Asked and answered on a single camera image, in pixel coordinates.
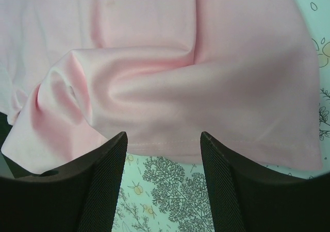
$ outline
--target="pink cloth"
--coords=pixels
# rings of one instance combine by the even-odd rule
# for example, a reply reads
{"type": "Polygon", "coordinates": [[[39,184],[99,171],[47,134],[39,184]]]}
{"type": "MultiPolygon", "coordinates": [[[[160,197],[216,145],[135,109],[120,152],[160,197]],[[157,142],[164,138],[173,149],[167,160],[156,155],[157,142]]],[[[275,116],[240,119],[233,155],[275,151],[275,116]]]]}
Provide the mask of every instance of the pink cloth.
{"type": "Polygon", "coordinates": [[[258,162],[321,168],[318,59],[294,0],[3,1],[2,152],[25,169],[121,131],[137,155],[201,162],[207,131],[258,162]]]}

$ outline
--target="folded fabric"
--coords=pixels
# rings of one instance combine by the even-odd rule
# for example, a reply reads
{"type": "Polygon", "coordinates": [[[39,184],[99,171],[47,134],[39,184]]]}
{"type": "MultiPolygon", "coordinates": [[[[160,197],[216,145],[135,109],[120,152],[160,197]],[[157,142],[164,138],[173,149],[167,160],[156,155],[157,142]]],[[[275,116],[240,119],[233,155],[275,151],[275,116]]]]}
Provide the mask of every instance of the folded fabric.
{"type": "Polygon", "coordinates": [[[294,0],[3,0],[2,152],[33,173],[121,131],[201,162],[207,131],[257,162],[321,168],[318,58],[294,0]]]}

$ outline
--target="floral tablecloth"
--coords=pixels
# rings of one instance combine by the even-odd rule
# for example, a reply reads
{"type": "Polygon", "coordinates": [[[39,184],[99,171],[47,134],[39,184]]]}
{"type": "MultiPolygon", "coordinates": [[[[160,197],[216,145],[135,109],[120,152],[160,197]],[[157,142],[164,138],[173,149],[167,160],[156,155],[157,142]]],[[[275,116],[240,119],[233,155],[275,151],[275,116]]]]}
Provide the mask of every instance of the floral tablecloth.
{"type": "MultiPolygon", "coordinates": [[[[324,166],[316,172],[267,167],[313,178],[330,171],[330,0],[296,1],[319,55],[320,142],[324,166]]],[[[203,166],[179,164],[162,157],[127,155],[112,231],[214,231],[203,166]]]]}

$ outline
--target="pink fabric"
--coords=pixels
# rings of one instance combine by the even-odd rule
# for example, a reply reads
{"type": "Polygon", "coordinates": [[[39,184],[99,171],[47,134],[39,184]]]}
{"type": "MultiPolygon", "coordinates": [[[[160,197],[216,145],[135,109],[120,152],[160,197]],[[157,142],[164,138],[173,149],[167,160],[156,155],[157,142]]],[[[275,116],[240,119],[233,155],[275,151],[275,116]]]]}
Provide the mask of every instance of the pink fabric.
{"type": "Polygon", "coordinates": [[[4,0],[2,152],[33,173],[121,131],[128,152],[201,162],[207,131],[315,170],[318,59],[294,0],[4,0]]]}

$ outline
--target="patterned surface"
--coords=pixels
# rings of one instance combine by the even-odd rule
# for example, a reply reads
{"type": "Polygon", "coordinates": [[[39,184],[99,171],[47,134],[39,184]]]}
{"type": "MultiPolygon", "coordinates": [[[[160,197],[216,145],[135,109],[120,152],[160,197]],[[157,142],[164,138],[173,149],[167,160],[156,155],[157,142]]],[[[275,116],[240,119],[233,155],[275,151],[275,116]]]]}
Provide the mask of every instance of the patterned surface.
{"type": "MultiPolygon", "coordinates": [[[[276,171],[313,178],[330,171],[330,0],[296,0],[320,60],[320,142],[323,169],[276,171]]],[[[113,232],[213,232],[203,166],[127,155],[113,232]]]]}

